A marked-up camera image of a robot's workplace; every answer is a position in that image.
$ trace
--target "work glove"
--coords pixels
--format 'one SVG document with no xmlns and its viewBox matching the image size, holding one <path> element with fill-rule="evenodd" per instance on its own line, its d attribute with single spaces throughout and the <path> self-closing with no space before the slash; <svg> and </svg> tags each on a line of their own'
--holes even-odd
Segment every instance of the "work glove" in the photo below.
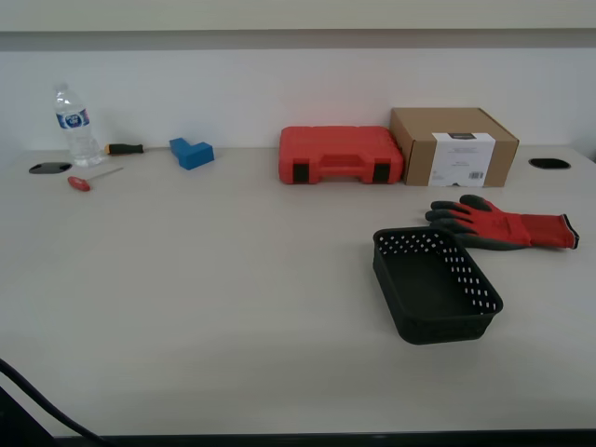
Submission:
<svg viewBox="0 0 596 447">
<path fill-rule="evenodd" d="M 518 250 L 526 247 L 576 249 L 579 235 L 565 214 L 538 216 L 503 212 L 482 197 L 461 196 L 459 203 L 438 201 L 427 212 L 431 227 L 451 231 L 464 247 Z"/>
</svg>

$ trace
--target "black basket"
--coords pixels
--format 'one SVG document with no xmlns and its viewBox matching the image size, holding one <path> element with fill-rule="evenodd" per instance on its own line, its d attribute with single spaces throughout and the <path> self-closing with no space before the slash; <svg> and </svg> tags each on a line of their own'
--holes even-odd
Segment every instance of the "black basket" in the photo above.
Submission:
<svg viewBox="0 0 596 447">
<path fill-rule="evenodd" d="M 503 308 L 455 237 L 430 227 L 374 234 L 374 273 L 398 332 L 415 345 L 480 338 Z"/>
</svg>

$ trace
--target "cardboard box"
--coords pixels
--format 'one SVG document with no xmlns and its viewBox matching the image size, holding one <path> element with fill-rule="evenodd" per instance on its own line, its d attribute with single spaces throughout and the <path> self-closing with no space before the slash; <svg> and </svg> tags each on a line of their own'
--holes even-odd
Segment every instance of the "cardboard box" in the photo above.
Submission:
<svg viewBox="0 0 596 447">
<path fill-rule="evenodd" d="M 397 108 L 390 130 L 419 186 L 503 186 L 520 143 L 479 108 Z"/>
</svg>

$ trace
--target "black handle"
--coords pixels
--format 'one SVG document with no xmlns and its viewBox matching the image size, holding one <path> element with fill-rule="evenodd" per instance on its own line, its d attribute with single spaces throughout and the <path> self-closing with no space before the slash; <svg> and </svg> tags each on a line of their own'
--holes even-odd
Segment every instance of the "black handle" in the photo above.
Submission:
<svg viewBox="0 0 596 447">
<path fill-rule="evenodd" d="M 108 156 L 124 156 L 126 154 L 142 154 L 142 144 L 108 144 L 105 153 Z"/>
</svg>

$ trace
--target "black cable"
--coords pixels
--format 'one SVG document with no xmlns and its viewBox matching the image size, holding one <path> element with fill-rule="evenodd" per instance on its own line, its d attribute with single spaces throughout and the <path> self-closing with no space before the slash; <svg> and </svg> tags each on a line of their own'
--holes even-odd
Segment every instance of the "black cable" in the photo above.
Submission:
<svg viewBox="0 0 596 447">
<path fill-rule="evenodd" d="M 15 370 L 12 366 L 0 359 L 0 373 L 8 377 L 16 386 L 18 386 L 23 393 L 29 396 L 37 405 L 43 408 L 46 413 L 53 416 L 56 420 L 69 427 L 72 431 L 75 431 L 83 438 L 92 440 L 98 445 L 103 447 L 115 447 L 110 441 L 105 440 L 101 436 L 96 435 L 92 431 L 87 430 L 83 426 L 78 425 L 74 420 L 68 417 L 66 414 L 58 410 L 49 400 L 47 400 L 43 394 L 35 389 L 27 379 L 25 379 L 20 373 Z"/>
</svg>

